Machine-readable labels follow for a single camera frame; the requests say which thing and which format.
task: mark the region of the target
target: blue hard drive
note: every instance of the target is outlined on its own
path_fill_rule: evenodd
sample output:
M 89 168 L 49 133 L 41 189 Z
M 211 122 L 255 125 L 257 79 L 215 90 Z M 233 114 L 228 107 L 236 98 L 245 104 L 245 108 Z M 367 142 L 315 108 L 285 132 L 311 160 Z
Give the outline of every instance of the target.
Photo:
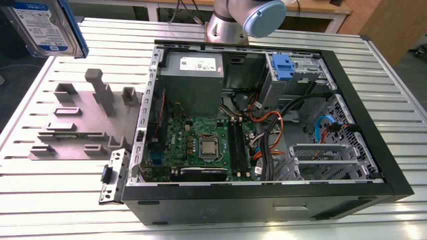
M 0 0 L 0 5 L 34 57 L 86 57 L 89 49 L 66 0 Z

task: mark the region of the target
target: motherboard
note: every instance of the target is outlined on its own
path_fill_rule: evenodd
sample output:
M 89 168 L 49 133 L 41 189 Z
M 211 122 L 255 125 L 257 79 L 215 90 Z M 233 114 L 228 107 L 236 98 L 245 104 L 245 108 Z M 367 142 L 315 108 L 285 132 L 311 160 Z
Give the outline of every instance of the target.
M 253 124 L 241 119 L 171 117 L 165 149 L 151 151 L 148 182 L 251 181 L 248 143 Z

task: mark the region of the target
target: green circuit board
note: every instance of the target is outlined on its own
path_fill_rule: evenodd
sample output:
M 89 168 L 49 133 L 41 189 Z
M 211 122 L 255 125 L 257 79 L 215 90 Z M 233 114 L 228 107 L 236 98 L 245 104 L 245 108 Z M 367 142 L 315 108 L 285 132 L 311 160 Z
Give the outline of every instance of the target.
M 251 122 L 241 123 L 244 134 L 253 132 Z M 212 137 L 217 139 L 217 158 L 205 161 L 200 158 L 200 139 Z M 215 118 L 169 118 L 167 125 L 165 150 L 163 152 L 161 166 L 152 168 L 155 182 L 168 181 L 165 175 L 173 166 L 216 167 L 228 171 L 227 181 L 251 181 L 253 175 L 232 174 L 231 153 L 228 144 L 228 120 Z M 247 165 L 249 164 L 249 149 L 245 147 Z

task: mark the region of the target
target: white label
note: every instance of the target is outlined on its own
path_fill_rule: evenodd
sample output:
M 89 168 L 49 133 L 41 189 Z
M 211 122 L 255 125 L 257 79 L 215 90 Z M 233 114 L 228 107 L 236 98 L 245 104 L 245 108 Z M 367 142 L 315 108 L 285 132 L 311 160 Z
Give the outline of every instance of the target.
M 58 27 L 50 22 L 52 13 L 45 4 L 16 2 L 16 15 L 34 44 L 46 51 L 65 51 L 66 41 Z
M 179 70 L 189 71 L 216 71 L 215 58 L 181 57 Z
M 263 107 L 263 104 L 260 104 L 259 101 L 255 101 L 255 102 L 253 102 L 253 105 L 255 105 L 255 107 L 257 107 L 259 109 L 261 109 L 261 107 Z
M 263 168 L 261 167 L 259 167 L 259 166 L 256 166 L 255 167 L 255 171 L 253 171 L 256 174 L 263 174 Z

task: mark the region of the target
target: metal table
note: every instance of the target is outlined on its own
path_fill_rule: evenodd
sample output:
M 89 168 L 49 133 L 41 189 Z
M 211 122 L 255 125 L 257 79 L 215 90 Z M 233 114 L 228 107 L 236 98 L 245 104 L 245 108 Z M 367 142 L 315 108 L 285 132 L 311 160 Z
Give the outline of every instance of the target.
M 415 195 L 339 220 L 269 223 L 144 226 L 125 205 L 98 206 L 105 161 L 26 158 L 46 114 L 57 104 L 52 91 L 57 83 L 73 83 L 77 91 L 90 89 L 84 79 L 86 68 L 102 70 L 112 90 L 132 86 L 143 91 L 153 40 L 203 41 L 204 27 L 86 18 L 80 29 L 89 56 L 46 60 L 0 135 L 0 236 L 127 240 L 425 238 L 427 114 L 372 43 L 353 35 L 276 31 L 251 39 L 251 44 L 335 51 Z

